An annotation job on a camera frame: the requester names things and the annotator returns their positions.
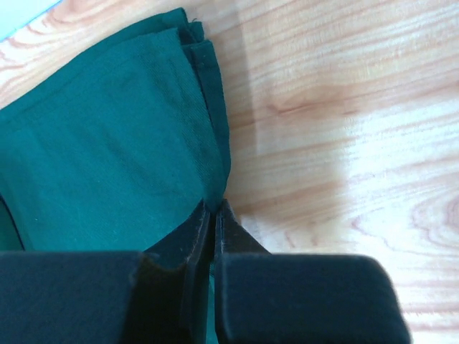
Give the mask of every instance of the wooden table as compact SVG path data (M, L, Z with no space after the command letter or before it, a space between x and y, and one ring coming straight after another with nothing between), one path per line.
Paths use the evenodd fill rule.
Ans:
M67 0L0 44L0 107L178 6L221 63L242 224L274 252L377 258L415 343L457 343L457 0Z

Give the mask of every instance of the light wood surface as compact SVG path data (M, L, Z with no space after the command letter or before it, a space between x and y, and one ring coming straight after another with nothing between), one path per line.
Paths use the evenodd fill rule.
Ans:
M459 2L67 0L0 43L0 107L178 6L219 57L242 224L274 252L375 257L415 343L459 343Z

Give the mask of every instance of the fabric fold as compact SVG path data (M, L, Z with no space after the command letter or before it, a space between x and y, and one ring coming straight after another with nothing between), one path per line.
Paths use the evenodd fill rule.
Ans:
M0 194L26 250L144 250L201 199L218 208L229 151L212 43L177 9L0 110Z

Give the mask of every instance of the green cloth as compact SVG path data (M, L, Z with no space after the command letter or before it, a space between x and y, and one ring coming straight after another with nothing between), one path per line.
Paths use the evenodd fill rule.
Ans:
M212 43L177 9L0 110L0 194L26 250L144 250L201 199L217 209L229 151Z

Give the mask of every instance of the folded fabric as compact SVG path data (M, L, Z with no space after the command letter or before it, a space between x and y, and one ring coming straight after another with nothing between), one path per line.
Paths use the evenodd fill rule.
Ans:
M177 9L0 110L0 194L26 250L144 250L201 199L217 209L229 151L212 43Z

